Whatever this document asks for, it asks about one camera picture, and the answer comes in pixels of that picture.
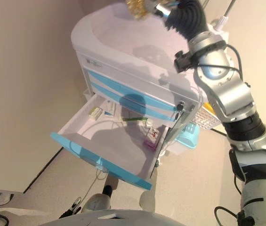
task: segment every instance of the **blue stripe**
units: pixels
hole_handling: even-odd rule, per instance
[[[120,103],[122,106],[131,109],[137,113],[140,113],[142,115],[147,114],[151,117],[157,118],[157,119],[162,119],[162,120],[167,120],[167,121],[174,121],[172,118],[161,114],[159,112],[156,112],[152,109],[146,108],[144,106],[141,106],[133,101],[130,101],[124,97],[121,97],[119,95],[117,95],[116,93],[113,93],[99,85],[97,85],[96,83],[91,82],[91,85],[96,88],[98,91],[102,92],[104,95],[112,98],[113,100],[115,100],[116,102]]]
[[[161,102],[159,100],[156,100],[148,95],[145,95],[144,93],[141,93],[139,91],[136,91],[134,89],[131,89],[127,86],[124,86],[118,82],[115,82],[111,79],[108,79],[102,75],[99,75],[95,72],[89,71],[90,75],[93,76],[95,79],[99,80],[100,82],[104,83],[105,85],[109,86],[110,88],[114,89],[115,91],[123,94],[123,95],[128,95],[128,94],[136,94],[139,96],[142,96],[146,102],[147,105],[153,106],[153,107],[157,107],[166,111],[175,111],[175,107],[168,105],[164,102]]]
[[[110,161],[101,158],[100,156],[94,154],[93,152],[81,147],[80,145],[72,142],[71,140],[57,134],[52,133],[51,137],[60,143],[64,148],[66,148],[68,151],[73,153],[74,155],[80,157],[81,159],[85,160],[86,162],[90,163],[91,165],[95,166],[96,168],[102,170],[102,169],[108,169],[109,174],[112,174],[116,176],[117,178],[128,182],[130,184],[136,185],[138,187],[150,190],[152,188],[152,185],[141,179],[140,177],[126,171],[125,169],[115,165],[114,163],[111,163]]]

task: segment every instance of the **yellow object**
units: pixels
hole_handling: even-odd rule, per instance
[[[170,2],[170,0],[159,0],[158,2],[166,4]],[[142,19],[148,14],[148,11],[144,7],[144,0],[126,0],[126,3],[130,13],[135,19]]]
[[[210,111],[210,112],[213,113],[214,115],[216,114],[216,113],[214,112],[212,106],[211,106],[208,102],[204,103],[203,107],[205,107],[208,111]]]

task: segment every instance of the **blue drawer handle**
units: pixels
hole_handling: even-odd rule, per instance
[[[93,76],[94,78],[96,78],[97,80],[99,80],[100,82],[106,84],[107,86],[109,86],[110,88],[114,89],[117,92],[120,92],[123,95],[128,95],[128,94],[135,94],[136,96],[142,96],[143,99],[145,100],[146,104],[153,106],[153,107],[157,107],[166,111],[175,111],[175,107],[170,106],[168,104],[165,104],[159,100],[156,100],[152,97],[149,97],[148,95],[145,95],[144,93],[138,92],[134,89],[131,89],[127,86],[121,85],[118,82],[115,82],[111,79],[108,79],[102,75],[99,75],[95,72],[89,71],[90,75]]]
[[[98,91],[102,92],[103,94],[105,94],[106,96],[112,98],[113,100],[115,100],[116,102],[120,103],[120,105],[126,107],[126,108],[129,108],[135,112],[138,112],[142,115],[149,115],[149,116],[152,116],[154,118],[157,118],[157,119],[162,119],[162,120],[167,120],[167,121],[174,121],[174,119],[164,115],[164,114],[161,114],[159,112],[155,112],[154,110],[152,109],[149,109],[149,108],[146,108],[144,106],[141,106],[133,101],[130,101],[124,97],[121,97],[119,95],[117,95],[116,93],[113,93],[99,85],[97,85],[96,83],[93,83],[91,82],[91,85],[98,89]]]

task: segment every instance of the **cart caster wheel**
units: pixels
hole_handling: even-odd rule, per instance
[[[157,168],[160,165],[160,160],[157,159],[156,163],[155,163],[155,167]]]

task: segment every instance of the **black cord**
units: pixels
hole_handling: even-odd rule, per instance
[[[240,189],[238,188],[238,186],[236,184],[236,175],[234,176],[234,186],[235,186],[236,190],[238,191],[238,193],[242,194],[242,192],[240,191]]]
[[[217,207],[214,209],[214,216],[216,217],[216,220],[217,220],[219,226],[223,226],[223,225],[221,224],[221,222],[220,222],[219,219],[218,219],[218,213],[217,213],[218,210],[224,210],[224,211],[226,211],[227,213],[230,213],[232,216],[234,216],[234,217],[237,219],[237,216],[236,216],[235,213],[231,212],[230,210],[228,210],[228,209],[225,208],[225,207],[217,206]]]
[[[235,47],[233,47],[232,45],[229,45],[227,44],[227,47],[230,48],[236,55],[237,57],[237,61],[238,61],[238,67],[240,69],[240,77],[241,77],[241,80],[243,80],[243,75],[242,75],[242,60],[241,60],[241,56],[240,54],[238,53],[237,49]]]
[[[198,67],[217,67],[217,68],[225,68],[225,69],[233,70],[233,71],[238,72],[238,74],[240,75],[240,78],[242,79],[241,71],[235,67],[229,67],[229,66],[223,66],[223,65],[198,65]]]

